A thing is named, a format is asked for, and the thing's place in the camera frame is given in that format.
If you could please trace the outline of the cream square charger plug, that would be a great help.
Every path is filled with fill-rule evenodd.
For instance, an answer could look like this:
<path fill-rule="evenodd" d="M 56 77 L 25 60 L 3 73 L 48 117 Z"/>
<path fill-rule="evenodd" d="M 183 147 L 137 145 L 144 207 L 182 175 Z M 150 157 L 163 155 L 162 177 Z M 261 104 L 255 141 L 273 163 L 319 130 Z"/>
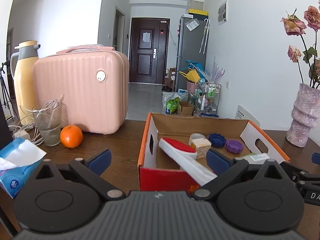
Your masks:
<path fill-rule="evenodd" d="M 192 140 L 190 146 L 196 150 L 196 158 L 200 159 L 206 157 L 206 154 L 210 150 L 212 143 L 206 138 L 199 138 Z"/>

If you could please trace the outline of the purple textured vase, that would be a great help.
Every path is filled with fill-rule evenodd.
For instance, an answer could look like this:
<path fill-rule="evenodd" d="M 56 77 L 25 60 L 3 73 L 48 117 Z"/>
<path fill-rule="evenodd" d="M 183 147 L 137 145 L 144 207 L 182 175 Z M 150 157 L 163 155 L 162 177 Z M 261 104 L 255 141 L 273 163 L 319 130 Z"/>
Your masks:
<path fill-rule="evenodd" d="M 319 89 L 301 83 L 291 112 L 292 122 L 286 134 L 291 144 L 304 148 L 311 129 L 319 118 Z"/>

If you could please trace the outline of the dried pink rose bouquet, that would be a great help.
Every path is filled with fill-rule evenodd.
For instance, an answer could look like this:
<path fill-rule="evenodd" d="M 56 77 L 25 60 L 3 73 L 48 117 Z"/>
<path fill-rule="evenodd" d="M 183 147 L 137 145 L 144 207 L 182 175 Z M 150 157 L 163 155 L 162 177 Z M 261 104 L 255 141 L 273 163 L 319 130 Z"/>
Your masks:
<path fill-rule="evenodd" d="M 296 13 L 287 14 L 283 17 L 281 23 L 287 36 L 300 37 L 303 50 L 296 46 L 289 45 L 287 55 L 289 59 L 298 65 L 300 78 L 303 81 L 303 74 L 300 62 L 306 63 L 308 66 L 308 77 L 310 79 L 309 86 L 314 89 L 319 89 L 319 7 L 310 5 L 303 13 L 301 20 Z M 315 40 L 310 46 L 307 46 L 304 36 L 306 30 L 311 29 L 314 32 Z"/>

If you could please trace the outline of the small brown cardboard box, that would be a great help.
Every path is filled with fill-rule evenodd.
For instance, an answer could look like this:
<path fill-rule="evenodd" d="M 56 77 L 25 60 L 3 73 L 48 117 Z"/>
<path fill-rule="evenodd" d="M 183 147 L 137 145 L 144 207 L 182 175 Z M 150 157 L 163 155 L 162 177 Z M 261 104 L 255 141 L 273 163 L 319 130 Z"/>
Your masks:
<path fill-rule="evenodd" d="M 180 101 L 178 103 L 178 115 L 192 116 L 194 106 L 189 101 Z"/>

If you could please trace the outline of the pink hard suitcase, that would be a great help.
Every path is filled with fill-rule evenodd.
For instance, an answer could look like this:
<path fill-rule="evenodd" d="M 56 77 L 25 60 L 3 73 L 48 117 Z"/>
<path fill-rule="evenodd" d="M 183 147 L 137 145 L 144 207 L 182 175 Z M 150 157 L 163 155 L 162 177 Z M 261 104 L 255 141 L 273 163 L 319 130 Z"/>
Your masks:
<path fill-rule="evenodd" d="M 36 102 L 60 100 L 61 125 L 113 134 L 124 123 L 129 60 L 113 47 L 77 46 L 38 59 L 33 66 Z"/>

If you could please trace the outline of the white medicine bottle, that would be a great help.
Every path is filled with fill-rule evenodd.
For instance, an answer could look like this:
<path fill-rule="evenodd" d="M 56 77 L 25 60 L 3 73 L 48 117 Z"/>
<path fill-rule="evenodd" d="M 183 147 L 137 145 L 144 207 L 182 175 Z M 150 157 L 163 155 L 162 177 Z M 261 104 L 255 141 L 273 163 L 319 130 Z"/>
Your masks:
<path fill-rule="evenodd" d="M 262 165 L 267 159 L 269 159 L 269 156 L 266 153 L 261 153 L 261 154 L 251 153 L 243 156 L 242 158 L 248 161 L 249 164 Z"/>

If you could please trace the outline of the white umbrella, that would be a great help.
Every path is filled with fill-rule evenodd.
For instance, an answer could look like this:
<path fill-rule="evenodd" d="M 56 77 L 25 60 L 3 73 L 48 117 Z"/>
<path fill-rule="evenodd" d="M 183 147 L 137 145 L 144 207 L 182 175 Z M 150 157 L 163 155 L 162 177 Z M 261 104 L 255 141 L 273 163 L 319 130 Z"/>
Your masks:
<path fill-rule="evenodd" d="M 210 31 L 210 19 L 205 19 L 205 26 L 203 30 L 203 37 L 201 41 L 201 46 L 199 53 L 205 54 L 206 52 L 206 47 L 207 47 L 207 41 L 208 41 L 208 36 L 209 36 L 209 31 Z"/>

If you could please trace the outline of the blue ribbed bottle cap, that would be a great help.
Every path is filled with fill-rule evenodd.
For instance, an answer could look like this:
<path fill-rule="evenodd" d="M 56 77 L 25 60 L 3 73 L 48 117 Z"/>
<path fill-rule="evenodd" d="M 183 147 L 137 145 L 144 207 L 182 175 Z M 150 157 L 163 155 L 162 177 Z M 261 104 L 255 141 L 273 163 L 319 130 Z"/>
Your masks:
<path fill-rule="evenodd" d="M 211 142 L 214 148 L 223 148 L 227 141 L 223 135 L 218 133 L 210 134 L 208 140 Z"/>

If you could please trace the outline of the red white lint brush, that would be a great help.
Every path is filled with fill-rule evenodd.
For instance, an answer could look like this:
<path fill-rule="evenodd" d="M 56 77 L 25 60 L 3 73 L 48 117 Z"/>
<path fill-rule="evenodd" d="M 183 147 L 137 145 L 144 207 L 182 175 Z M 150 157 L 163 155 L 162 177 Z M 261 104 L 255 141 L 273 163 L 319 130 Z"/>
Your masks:
<path fill-rule="evenodd" d="M 217 177 L 216 174 L 196 160 L 196 150 L 189 145 L 164 137 L 160 139 L 158 146 L 200 186 L 207 184 Z"/>

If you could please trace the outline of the clear glass cup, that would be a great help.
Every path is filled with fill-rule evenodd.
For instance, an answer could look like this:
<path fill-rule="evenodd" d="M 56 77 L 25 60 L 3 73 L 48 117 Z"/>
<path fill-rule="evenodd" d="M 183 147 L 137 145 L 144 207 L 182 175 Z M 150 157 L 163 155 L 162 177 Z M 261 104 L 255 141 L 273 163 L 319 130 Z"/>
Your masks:
<path fill-rule="evenodd" d="M 57 101 L 48 101 L 42 108 L 32 109 L 36 127 L 40 131 L 43 142 L 47 146 L 60 143 L 61 106 Z"/>

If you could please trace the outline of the white tape roll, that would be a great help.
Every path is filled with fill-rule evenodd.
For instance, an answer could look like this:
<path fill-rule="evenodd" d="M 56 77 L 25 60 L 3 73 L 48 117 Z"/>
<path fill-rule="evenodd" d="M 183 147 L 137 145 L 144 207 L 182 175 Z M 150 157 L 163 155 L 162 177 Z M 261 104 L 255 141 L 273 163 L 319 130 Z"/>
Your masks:
<path fill-rule="evenodd" d="M 189 146 L 191 145 L 191 143 L 193 142 L 193 140 L 195 139 L 205 139 L 206 137 L 204 135 L 202 135 L 201 133 L 192 133 L 189 137 Z"/>

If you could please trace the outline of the orange fruit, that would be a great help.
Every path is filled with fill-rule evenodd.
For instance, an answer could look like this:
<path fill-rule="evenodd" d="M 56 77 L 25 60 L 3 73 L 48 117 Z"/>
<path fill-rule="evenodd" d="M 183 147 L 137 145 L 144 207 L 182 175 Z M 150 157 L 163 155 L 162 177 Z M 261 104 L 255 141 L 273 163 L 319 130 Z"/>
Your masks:
<path fill-rule="evenodd" d="M 81 129 L 75 125 L 65 126 L 60 132 L 60 141 L 66 148 L 76 148 L 83 140 Z"/>

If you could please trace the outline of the purple ribbed cap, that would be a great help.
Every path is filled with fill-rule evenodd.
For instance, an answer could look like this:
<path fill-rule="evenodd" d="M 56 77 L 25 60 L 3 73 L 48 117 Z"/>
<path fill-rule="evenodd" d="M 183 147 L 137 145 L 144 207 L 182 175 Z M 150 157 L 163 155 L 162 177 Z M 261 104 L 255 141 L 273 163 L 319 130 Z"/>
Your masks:
<path fill-rule="evenodd" d="M 230 153 L 240 154 L 244 149 L 244 146 L 241 142 L 237 140 L 228 140 L 225 144 L 225 148 Z"/>

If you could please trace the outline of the dark brown entrance door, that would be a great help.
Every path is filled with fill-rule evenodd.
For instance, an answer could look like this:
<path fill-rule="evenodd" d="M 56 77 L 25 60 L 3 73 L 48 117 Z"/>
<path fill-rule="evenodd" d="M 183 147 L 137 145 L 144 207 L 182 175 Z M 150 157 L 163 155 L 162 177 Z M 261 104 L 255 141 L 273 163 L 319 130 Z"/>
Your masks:
<path fill-rule="evenodd" d="M 168 18 L 132 18 L 131 83 L 163 84 L 167 66 L 169 23 Z"/>

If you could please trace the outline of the blue tissue pack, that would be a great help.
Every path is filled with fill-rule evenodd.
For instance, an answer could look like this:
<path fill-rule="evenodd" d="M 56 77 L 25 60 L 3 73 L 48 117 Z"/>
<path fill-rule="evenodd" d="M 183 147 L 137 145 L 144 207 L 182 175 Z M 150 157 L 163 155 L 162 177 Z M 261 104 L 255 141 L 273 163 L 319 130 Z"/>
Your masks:
<path fill-rule="evenodd" d="M 1 150 L 1 188 L 15 198 L 46 152 L 31 141 L 16 138 Z"/>

